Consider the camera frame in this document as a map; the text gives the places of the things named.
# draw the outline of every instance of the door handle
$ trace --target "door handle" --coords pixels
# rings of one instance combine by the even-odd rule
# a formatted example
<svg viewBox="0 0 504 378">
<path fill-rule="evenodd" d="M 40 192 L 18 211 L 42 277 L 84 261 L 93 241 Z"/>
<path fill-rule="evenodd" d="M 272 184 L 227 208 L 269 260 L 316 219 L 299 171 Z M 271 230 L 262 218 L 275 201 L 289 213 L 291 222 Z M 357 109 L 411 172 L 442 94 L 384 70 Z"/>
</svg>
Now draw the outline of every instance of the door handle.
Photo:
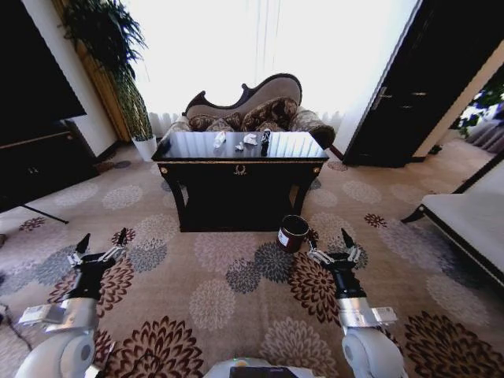
<svg viewBox="0 0 504 378">
<path fill-rule="evenodd" d="M 375 102 L 372 104 L 371 110 L 376 110 L 378 108 L 378 105 L 380 104 L 380 101 L 382 98 L 391 98 L 391 94 L 385 94 L 385 91 L 387 90 L 387 87 L 381 87 L 380 90 L 378 91 L 378 94 L 376 95 Z"/>
</svg>

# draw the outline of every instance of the cushioned bench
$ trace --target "cushioned bench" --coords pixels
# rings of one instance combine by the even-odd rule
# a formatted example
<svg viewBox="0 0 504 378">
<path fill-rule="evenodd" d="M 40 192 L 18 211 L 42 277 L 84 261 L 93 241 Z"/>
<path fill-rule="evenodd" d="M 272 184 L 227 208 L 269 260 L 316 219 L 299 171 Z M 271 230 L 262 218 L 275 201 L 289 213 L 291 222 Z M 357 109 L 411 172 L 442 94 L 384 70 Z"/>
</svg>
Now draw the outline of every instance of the cushioned bench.
<svg viewBox="0 0 504 378">
<path fill-rule="evenodd" d="M 426 195 L 422 205 L 504 272 L 504 195 Z"/>
<path fill-rule="evenodd" d="M 453 194 L 426 195 L 403 219 L 427 216 L 504 287 L 504 152 Z"/>
</svg>

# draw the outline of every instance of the dark wooden door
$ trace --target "dark wooden door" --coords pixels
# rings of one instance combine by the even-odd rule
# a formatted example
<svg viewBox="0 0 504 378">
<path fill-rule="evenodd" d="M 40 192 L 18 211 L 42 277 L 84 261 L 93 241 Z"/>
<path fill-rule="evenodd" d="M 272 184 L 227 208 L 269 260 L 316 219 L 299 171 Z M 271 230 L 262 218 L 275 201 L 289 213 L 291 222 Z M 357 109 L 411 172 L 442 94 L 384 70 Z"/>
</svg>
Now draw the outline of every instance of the dark wooden door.
<svg viewBox="0 0 504 378">
<path fill-rule="evenodd" d="M 503 14 L 498 0 L 424 0 L 344 161 L 410 162 L 502 41 Z"/>
</svg>

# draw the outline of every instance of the cable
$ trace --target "cable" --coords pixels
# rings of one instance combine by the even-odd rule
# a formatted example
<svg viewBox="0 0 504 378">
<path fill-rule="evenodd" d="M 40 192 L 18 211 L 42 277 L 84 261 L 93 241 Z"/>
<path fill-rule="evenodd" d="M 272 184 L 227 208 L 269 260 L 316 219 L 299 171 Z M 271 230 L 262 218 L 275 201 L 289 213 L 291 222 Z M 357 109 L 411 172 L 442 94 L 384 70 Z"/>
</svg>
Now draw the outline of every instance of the cable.
<svg viewBox="0 0 504 378">
<path fill-rule="evenodd" d="M 24 341 L 28 350 L 32 351 L 33 347 L 30 344 L 30 342 L 28 340 L 26 340 L 25 337 L 23 335 L 21 335 L 19 333 L 19 331 L 17 331 L 16 328 L 13 326 L 12 314 L 10 313 L 9 307 L 5 303 L 1 303 L 1 302 L 0 302 L 0 306 L 2 306 L 5 309 L 5 312 L 6 312 L 5 318 L 6 318 L 6 322 L 7 322 L 7 325 L 9 326 L 9 328 L 12 330 L 12 332 L 14 332 L 14 335 L 16 335 L 16 337 L 18 339 L 21 339 L 22 341 Z"/>
</svg>

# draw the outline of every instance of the television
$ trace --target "television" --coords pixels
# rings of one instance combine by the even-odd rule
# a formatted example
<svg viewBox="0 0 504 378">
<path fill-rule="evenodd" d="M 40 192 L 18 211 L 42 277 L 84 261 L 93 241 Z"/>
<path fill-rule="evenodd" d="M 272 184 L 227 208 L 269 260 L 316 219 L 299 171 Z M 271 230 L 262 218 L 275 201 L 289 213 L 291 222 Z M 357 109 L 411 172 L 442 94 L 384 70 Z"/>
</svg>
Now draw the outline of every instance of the television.
<svg viewBox="0 0 504 378">
<path fill-rule="evenodd" d="M 9 22 L 2 27 L 0 145 L 45 135 L 55 122 L 86 114 L 22 1 L 2 5 Z"/>
</svg>

